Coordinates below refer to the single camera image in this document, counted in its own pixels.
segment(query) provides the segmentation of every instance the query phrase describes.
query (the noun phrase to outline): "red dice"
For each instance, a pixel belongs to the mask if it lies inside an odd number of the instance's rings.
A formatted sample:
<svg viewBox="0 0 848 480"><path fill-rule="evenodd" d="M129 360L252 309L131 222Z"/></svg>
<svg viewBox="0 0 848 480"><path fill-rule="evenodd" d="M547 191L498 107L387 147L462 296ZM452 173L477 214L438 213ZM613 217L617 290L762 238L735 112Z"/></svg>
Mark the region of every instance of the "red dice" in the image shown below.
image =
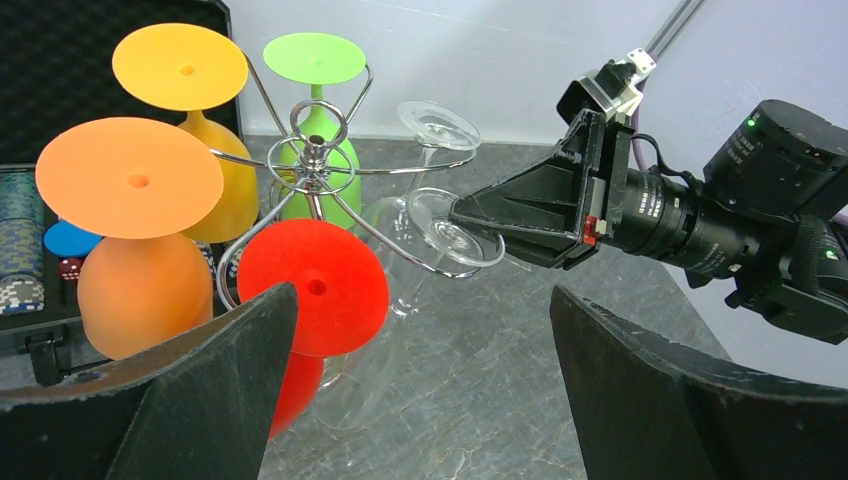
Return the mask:
<svg viewBox="0 0 848 480"><path fill-rule="evenodd" d="M79 280L79 272L82 269L82 259L65 258L59 262L59 276L62 280Z"/></svg>

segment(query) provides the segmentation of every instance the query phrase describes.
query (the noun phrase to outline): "poker chip case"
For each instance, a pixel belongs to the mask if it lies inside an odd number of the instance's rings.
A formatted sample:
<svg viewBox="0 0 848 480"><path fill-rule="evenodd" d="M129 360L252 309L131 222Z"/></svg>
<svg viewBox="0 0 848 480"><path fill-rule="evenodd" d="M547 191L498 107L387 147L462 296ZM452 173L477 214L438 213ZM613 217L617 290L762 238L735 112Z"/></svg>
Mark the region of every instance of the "poker chip case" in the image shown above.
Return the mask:
<svg viewBox="0 0 848 480"><path fill-rule="evenodd" d="M173 125L182 122L185 113L157 109L132 97L112 71L112 53L124 37L139 28L169 22L195 24L231 36L229 9L215 0L0 2L0 49L4 52L0 175L31 173L32 164L54 137L91 120L135 116ZM205 114L241 137L237 100ZM58 219L43 203L37 210L43 234ZM52 384L71 368L56 365L55 349L74 330L79 309L76 282L60 278L60 259L44 250L40 239L39 245L43 286L24 284L28 280L23 279L16 280L14 288L43 295L43 309L0 315L0 350L28 353L38 382Z"/></svg>

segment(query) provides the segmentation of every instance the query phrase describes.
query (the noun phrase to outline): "gray marble table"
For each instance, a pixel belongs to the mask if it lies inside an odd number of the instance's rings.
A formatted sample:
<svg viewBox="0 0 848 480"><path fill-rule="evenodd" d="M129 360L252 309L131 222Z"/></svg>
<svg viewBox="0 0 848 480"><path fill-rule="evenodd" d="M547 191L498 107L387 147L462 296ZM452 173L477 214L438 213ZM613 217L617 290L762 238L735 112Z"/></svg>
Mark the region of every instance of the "gray marble table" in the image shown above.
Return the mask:
<svg viewBox="0 0 848 480"><path fill-rule="evenodd" d="M271 143L252 138L248 146L264 158ZM407 142L354 143L364 167L412 165L419 153ZM468 193L547 150L484 145L471 165L431 174L425 185ZM365 178L364 200L399 194L409 180ZM262 185L267 192L267 175ZM419 313L410 318L409 362L380 404L379 417L363 429L333 431L307 411L268 444L260 478L585 478L548 318L555 284L672 340L727 358L663 267L613 249L569 272L507 259L467 280L433 277L422 289ZM84 342L74 345L74 355L77 363L98 358ZM31 383L28 357L0 356L0 388Z"/></svg>

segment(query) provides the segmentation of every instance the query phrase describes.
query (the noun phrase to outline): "metal wine glass holder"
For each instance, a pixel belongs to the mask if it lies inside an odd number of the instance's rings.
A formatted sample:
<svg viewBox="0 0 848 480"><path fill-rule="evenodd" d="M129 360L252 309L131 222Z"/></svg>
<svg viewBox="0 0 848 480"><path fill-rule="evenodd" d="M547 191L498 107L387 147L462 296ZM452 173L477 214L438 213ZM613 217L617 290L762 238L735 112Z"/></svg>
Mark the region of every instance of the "metal wine glass holder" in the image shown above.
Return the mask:
<svg viewBox="0 0 848 480"><path fill-rule="evenodd" d="M295 107L291 111L291 115L289 116L289 122L291 124L292 129L292 133L290 134L286 127L283 125L283 122L280 120L279 116L277 115L277 111L274 108L274 105L271 102L270 97L268 96L268 92L263 86L262 81L253 66L253 63L250 61L250 58L248 58L247 55L245 55L245 58L247 58L247 65L250 70L250 75L256 82L256 86L259 90L260 95L262 96L263 101L265 102L265 106L268 109L268 113L273 118L274 123L277 125L277 129L279 130L283 138L277 141L268 150L264 162L259 160L242 158L215 149L210 150L216 157L221 158L223 160L236 162L242 165L249 165L254 168L267 169L271 176L274 178L274 185L272 185L272 188L274 186L279 186L281 191L285 189L288 190L288 193L286 193L282 199L276 201L276 204L273 205L268 214L266 214L261 220L259 220L259 222L257 222L253 227L251 227L250 230L248 230L241 237L233 241L224 251L224 254L221 256L221 259L218 262L218 268L216 273L216 288L221 302L224 304L224 306L226 306L228 310L236 308L237 305L227 287L227 266L229 265L236 252L238 252L241 248L247 245L247 243L250 242L250 240L254 236L256 236L263 228L270 225L275 221L275 219L277 219L283 208L289 202L291 202L291 200L296 194L302 194L306 196L311 216L315 220L324 219L323 209L321 207L321 202L319 201L320 197L331 197L339 205L339 207L341 207L342 210L344 210L348 215L350 215L354 222L362 229L364 229L369 234L373 235L377 240L385 244L389 249L391 249L403 259L411 262L412 264L420 268L423 268L426 271L442 275L448 278L459 279L470 277L480 270L480 267L475 267L464 272L451 272L428 264L417 256L401 248L394 241L392 241L391 238L387 237L373 225L365 221L339 195L341 191L343 191L345 188L347 188L353 183L356 178L356 175L399 175L404 173L414 174L458 168L470 163L474 159L476 155L476 149L471 150L466 158L451 163L406 168L356 168L350 157L341 148L339 148L339 145L345 140L345 138L347 138L348 125L350 124L350 121L353 119L353 116L359 109L359 106L365 99L365 96L368 94L368 91L371 89L371 84L374 80L374 76L371 71L371 67L368 64L365 65L365 70L368 74L368 79L366 80L362 91L356 98L356 101L354 101L353 106L350 108L350 111L348 111L346 115L338 107L325 100L311 99L302 101L295 105ZM333 137L332 139L328 140L318 135L306 136L298 127L298 118L300 117L301 112L303 112L307 108L314 106L326 109L338 121L339 129L336 132L335 137ZM422 147L425 148L439 148L439 145L428 144L420 137L416 137L416 141ZM303 145L303 148L298 146L298 142ZM294 165L282 165L279 163L279 156L275 156L277 150L286 145L292 148L297 154L297 162L295 162ZM347 163L347 166L345 168L334 167L327 164L327 158L333 151L337 151L344 158ZM347 174L348 178L344 184L337 188L333 188L327 181L330 174L333 173ZM505 250L504 241L501 237L498 237L497 248L499 252L503 252Z"/></svg>

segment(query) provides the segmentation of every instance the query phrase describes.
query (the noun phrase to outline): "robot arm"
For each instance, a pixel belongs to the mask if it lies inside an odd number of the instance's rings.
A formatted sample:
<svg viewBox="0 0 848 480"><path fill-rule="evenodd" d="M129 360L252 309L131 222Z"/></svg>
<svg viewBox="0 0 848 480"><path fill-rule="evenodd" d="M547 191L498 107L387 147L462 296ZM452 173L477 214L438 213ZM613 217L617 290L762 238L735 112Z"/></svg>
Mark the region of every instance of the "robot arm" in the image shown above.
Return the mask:
<svg viewBox="0 0 848 480"><path fill-rule="evenodd" d="M828 343L848 338L848 244L830 221L848 203L848 131L764 101L701 181L670 169L630 124L654 67L634 50L572 82L557 104L569 129L550 155L457 200L453 221L497 231L507 253L547 268L573 268L606 244L683 268L692 288L733 278L731 308ZM653 144L656 167L628 168L634 140Z"/></svg>

